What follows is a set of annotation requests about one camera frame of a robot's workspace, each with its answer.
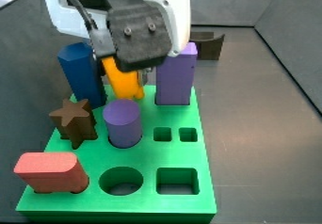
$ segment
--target blue rectangular prism block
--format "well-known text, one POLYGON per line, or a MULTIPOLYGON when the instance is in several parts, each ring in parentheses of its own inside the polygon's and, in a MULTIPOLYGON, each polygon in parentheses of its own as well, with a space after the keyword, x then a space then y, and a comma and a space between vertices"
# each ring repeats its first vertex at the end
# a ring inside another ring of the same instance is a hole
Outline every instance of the blue rectangular prism block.
POLYGON ((77 100, 89 99, 94 109, 106 105, 107 96, 93 48, 83 42, 71 44, 58 53, 58 60, 77 100))

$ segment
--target purple rectangular prism block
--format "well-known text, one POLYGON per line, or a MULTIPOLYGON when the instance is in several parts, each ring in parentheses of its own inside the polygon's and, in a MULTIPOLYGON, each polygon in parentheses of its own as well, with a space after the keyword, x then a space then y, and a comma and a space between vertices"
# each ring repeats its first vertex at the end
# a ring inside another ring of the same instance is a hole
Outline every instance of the purple rectangular prism block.
POLYGON ((157 67, 158 105, 190 105, 197 57, 197 45, 189 42, 181 54, 157 67))

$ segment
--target circular hole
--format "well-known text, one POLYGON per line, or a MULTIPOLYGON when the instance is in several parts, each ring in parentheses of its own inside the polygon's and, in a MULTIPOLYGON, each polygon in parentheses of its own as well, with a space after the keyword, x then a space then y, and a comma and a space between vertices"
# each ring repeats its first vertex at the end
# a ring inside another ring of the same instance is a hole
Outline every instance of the circular hole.
POLYGON ((101 189, 114 196, 126 196, 136 193, 142 184, 142 174, 134 168, 127 167, 110 168, 99 178, 101 189))

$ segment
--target red rectangular block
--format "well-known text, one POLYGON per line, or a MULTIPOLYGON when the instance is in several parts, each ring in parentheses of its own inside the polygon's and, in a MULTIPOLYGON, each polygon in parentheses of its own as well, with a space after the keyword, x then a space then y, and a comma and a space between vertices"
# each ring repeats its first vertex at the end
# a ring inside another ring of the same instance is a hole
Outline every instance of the red rectangular block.
POLYGON ((71 152, 27 152, 21 156, 14 172, 37 193, 79 193, 90 182, 71 152))

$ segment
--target small square hole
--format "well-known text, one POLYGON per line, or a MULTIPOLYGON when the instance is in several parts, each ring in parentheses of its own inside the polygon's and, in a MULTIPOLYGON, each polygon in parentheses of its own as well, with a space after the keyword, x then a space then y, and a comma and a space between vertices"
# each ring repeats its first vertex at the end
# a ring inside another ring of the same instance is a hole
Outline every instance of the small square hole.
POLYGON ((197 142, 198 134, 196 128, 181 128, 180 129, 181 141, 182 142, 197 142))
POLYGON ((154 139, 156 141, 172 141, 173 136, 172 136, 172 128, 169 127, 158 127, 154 130, 154 139))

